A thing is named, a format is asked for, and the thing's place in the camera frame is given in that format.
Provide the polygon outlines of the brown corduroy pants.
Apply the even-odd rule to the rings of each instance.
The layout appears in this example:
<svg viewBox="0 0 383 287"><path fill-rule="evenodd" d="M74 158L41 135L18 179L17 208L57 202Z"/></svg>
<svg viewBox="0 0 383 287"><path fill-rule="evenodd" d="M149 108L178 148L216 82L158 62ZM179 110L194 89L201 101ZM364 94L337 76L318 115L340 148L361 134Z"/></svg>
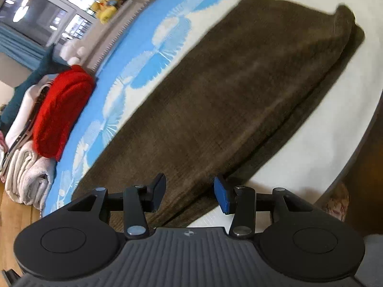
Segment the brown corduroy pants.
<svg viewBox="0 0 383 287"><path fill-rule="evenodd" d="M345 5L326 14L241 0L119 130L73 193L120 193L163 173L151 227L186 227L216 207L213 180L247 181L294 135L364 39Z"/></svg>

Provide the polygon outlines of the blue white patterned bedsheet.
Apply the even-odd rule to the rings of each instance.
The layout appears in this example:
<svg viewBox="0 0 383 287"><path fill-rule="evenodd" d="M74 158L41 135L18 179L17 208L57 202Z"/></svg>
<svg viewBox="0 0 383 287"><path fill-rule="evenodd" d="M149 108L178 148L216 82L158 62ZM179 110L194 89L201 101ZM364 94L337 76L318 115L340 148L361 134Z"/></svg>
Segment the blue white patterned bedsheet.
<svg viewBox="0 0 383 287"><path fill-rule="evenodd" d="M80 179L202 36L240 0L152 0L118 38L97 72L97 86L69 136L43 215L68 204ZM290 0L324 12L348 6L365 40L317 109L250 179L317 201L346 166L382 92L382 0Z"/></svg>

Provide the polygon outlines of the white folded quilt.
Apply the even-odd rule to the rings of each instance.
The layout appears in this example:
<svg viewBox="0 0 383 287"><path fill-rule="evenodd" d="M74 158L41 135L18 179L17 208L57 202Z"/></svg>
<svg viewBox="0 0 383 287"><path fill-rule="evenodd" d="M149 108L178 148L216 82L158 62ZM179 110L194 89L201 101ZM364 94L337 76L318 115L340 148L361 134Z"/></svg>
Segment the white folded quilt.
<svg viewBox="0 0 383 287"><path fill-rule="evenodd" d="M44 208L56 167L54 159L42 157L33 148L34 123L52 84L51 80L43 80L26 90L5 137L8 151L1 159L5 192L12 201L37 210Z"/></svg>

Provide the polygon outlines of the red folded blanket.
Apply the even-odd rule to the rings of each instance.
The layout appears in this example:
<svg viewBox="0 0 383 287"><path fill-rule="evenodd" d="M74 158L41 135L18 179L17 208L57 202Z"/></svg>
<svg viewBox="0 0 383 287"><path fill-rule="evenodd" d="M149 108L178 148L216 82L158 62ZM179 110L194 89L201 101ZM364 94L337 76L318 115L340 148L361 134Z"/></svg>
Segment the red folded blanket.
<svg viewBox="0 0 383 287"><path fill-rule="evenodd" d="M59 73L33 127L33 148L42 157L59 161L69 135L96 86L81 66Z"/></svg>

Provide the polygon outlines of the white plush toy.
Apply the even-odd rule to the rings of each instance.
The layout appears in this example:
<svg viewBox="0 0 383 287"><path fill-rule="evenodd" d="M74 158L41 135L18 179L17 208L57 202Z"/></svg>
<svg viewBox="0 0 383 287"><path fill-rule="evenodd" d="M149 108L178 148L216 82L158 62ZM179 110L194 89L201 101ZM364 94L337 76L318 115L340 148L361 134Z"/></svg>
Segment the white plush toy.
<svg viewBox="0 0 383 287"><path fill-rule="evenodd" d="M71 39L63 44L59 55L69 65L81 65L87 50L80 39Z"/></svg>

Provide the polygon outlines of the dark teal shark plush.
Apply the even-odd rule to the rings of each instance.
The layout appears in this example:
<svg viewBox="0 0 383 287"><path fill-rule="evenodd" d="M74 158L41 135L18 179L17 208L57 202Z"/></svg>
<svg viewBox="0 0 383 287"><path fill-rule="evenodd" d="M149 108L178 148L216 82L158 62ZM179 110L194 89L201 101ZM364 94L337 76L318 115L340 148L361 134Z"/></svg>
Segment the dark teal shark plush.
<svg viewBox="0 0 383 287"><path fill-rule="evenodd" d="M23 83L15 88L13 97L1 113L1 131L3 135L6 135L10 130L21 106L24 94L31 86L38 84L46 75L54 75L70 70L68 64L61 64L54 59L54 50L55 44L49 46L37 69L35 69Z"/></svg>

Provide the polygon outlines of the blue curtain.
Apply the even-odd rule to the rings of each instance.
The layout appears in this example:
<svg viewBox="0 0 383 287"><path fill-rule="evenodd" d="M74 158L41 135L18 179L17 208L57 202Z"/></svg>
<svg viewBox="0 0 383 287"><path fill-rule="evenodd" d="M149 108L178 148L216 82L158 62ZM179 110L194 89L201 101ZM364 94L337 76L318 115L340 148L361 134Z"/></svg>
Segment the blue curtain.
<svg viewBox="0 0 383 287"><path fill-rule="evenodd" d="M0 27L0 45L2 53L32 71L39 66L45 54L44 46L3 23Z"/></svg>

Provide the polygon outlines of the yellow plush toy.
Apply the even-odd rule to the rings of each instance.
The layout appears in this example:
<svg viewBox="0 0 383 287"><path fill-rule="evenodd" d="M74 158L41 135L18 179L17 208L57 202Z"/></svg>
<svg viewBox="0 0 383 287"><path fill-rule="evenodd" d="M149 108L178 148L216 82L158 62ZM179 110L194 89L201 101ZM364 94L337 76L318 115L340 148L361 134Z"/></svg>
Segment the yellow plush toy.
<svg viewBox="0 0 383 287"><path fill-rule="evenodd" d="M102 23L109 20L118 11L124 0L95 0L90 6L90 10L95 13L96 18Z"/></svg>

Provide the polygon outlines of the window frame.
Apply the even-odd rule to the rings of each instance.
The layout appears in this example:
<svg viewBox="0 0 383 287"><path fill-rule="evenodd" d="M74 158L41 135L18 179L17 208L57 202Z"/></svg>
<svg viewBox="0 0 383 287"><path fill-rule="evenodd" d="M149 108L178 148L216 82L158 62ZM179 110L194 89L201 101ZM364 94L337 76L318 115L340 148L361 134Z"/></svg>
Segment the window frame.
<svg viewBox="0 0 383 287"><path fill-rule="evenodd" d="M81 39L96 21L94 0L1 0L1 25L42 46Z"/></svg>

